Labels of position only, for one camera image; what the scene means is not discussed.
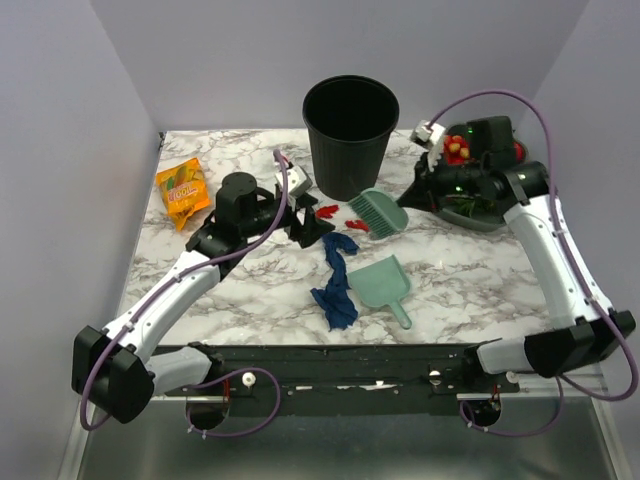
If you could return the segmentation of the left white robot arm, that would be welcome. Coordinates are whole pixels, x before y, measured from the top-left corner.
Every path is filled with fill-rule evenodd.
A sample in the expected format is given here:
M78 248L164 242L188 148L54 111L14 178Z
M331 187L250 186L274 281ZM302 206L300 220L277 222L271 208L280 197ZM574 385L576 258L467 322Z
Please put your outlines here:
M268 191L249 173L227 175L214 210L164 277L102 329L87 326L78 333L71 386L83 407L94 404L125 424L156 395L187 386L209 395L220 387L222 372L206 347L190 344L168 354L156 348L196 300L275 230L303 248L332 231L315 214L312 181L301 167L289 167L275 179L274 191Z

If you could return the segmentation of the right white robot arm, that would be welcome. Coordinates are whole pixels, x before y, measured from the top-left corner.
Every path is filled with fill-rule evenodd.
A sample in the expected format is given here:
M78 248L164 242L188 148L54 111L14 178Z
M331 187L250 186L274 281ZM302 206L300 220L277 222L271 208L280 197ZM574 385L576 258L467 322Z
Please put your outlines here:
M516 235L544 294L553 328L523 338L500 339L472 350L460 379L480 392L507 371L559 376L610 356L636 327L633 315L617 310L590 275L572 244L561 203L549 195L546 167L520 159L506 116L472 120L452 133L421 122L410 139L424 148L401 207L440 212L453 199L484 200Z

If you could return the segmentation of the green hand brush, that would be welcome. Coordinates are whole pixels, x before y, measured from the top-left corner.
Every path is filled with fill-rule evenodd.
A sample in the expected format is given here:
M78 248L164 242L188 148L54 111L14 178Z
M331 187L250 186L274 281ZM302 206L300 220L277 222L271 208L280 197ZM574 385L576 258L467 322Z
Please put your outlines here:
M354 214L362 220L376 240L402 232L409 223L408 214L386 192L368 188L347 202Z

